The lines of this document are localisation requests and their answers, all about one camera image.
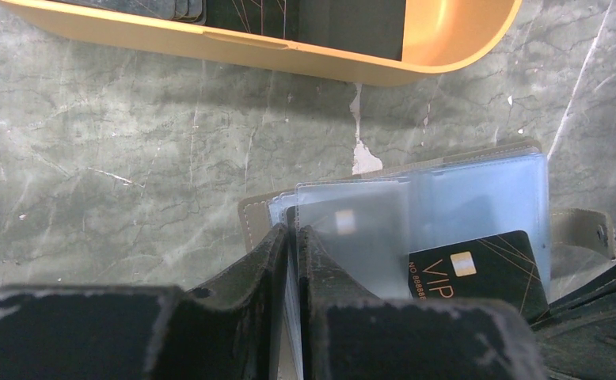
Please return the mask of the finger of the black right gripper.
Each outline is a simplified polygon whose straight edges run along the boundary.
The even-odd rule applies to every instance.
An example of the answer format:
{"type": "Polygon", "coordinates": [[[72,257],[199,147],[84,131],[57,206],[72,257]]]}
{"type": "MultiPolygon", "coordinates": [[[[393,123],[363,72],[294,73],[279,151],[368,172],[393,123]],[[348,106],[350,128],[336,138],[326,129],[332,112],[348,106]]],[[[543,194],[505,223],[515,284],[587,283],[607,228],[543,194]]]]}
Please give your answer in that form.
{"type": "Polygon", "coordinates": [[[531,325],[550,379],[616,379],[616,265],[531,325]]]}

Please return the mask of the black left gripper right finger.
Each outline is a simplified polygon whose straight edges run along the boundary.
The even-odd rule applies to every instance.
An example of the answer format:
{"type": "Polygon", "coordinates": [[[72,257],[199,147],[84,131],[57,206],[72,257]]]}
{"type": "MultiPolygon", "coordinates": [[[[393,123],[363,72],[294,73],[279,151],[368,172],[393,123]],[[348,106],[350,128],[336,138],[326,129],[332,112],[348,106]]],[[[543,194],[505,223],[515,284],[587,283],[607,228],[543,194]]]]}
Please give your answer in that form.
{"type": "Polygon", "coordinates": [[[297,233],[308,379],[544,379],[529,325],[505,302],[381,299],[297,233]]]}

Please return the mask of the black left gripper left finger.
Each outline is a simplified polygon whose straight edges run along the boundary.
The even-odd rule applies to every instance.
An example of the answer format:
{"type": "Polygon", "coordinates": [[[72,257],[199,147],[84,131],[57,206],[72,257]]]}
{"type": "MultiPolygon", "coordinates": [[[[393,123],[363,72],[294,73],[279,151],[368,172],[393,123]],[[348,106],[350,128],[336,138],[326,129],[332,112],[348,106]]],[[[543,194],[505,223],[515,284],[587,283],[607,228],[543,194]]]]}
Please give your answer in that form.
{"type": "Polygon", "coordinates": [[[274,379],[288,232],[177,286],[0,287],[0,379],[274,379]]]}

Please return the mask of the black VIP card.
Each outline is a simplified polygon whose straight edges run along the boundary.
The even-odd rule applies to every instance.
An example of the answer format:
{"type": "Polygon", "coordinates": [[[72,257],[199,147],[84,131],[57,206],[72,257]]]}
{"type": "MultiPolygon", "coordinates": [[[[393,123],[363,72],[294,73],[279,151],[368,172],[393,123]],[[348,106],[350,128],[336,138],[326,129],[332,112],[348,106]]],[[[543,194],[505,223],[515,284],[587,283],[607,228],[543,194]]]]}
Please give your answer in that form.
{"type": "Polygon", "coordinates": [[[353,196],[303,203],[298,226],[309,226],[337,264],[380,298],[410,298],[409,224],[399,195],[353,196]]]}
{"type": "Polygon", "coordinates": [[[549,309],[526,232],[463,241],[409,254],[414,298],[491,298],[534,321],[549,309]]]}

